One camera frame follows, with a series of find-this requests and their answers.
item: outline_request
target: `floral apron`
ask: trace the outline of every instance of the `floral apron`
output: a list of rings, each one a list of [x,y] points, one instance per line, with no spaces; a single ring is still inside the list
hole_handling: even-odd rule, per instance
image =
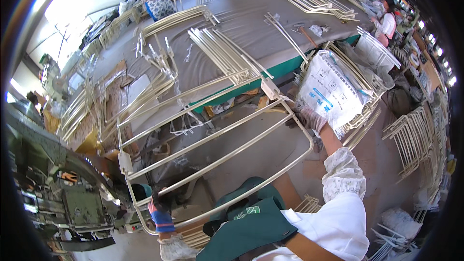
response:
[[[171,0],[154,0],[145,3],[148,14],[154,21],[175,13]]]

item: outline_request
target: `plastic connector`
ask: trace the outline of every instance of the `plastic connector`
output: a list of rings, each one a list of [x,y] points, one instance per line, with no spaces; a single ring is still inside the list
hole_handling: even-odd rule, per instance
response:
[[[121,170],[122,174],[126,172],[134,172],[134,168],[132,167],[131,156],[124,151],[121,151],[117,158],[119,160],[119,169]]]
[[[261,89],[270,100],[276,100],[280,94],[279,88],[269,78],[261,79]]]

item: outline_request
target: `hair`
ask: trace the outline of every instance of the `hair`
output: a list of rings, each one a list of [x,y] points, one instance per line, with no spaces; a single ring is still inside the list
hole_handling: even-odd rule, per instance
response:
[[[37,99],[37,96],[34,95],[34,93],[32,91],[30,91],[29,93],[26,94],[26,98],[32,102],[32,104],[37,105],[38,104],[38,99]]]
[[[394,0],[385,0],[386,3],[388,4],[388,9],[386,10],[385,13],[392,13],[395,11],[395,7],[396,7],[396,4],[395,4],[395,1]]]

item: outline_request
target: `white sleeve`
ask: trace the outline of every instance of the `white sleeve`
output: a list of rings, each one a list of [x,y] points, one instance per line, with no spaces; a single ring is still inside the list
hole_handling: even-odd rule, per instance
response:
[[[324,161],[327,174],[322,177],[324,201],[328,203],[343,192],[352,192],[361,200],[366,193],[366,178],[358,161],[347,147],[341,147]]]
[[[391,13],[387,13],[383,17],[382,23],[374,21],[374,25],[378,30],[380,30],[380,32],[385,35],[389,35],[395,27],[395,16]]]

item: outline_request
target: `white shirt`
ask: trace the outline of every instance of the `white shirt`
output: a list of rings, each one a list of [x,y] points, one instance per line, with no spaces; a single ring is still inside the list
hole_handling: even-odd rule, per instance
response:
[[[383,16],[382,22],[374,21],[374,25],[377,28],[375,37],[379,34],[390,35],[396,27],[395,16],[392,13],[387,13]]]
[[[324,165],[322,178],[326,204],[314,214],[281,210],[298,232],[317,245],[346,261],[359,261],[367,253],[366,211],[363,197],[366,178],[348,148],[339,148]],[[301,260],[287,247],[280,247],[254,258],[253,261]]]

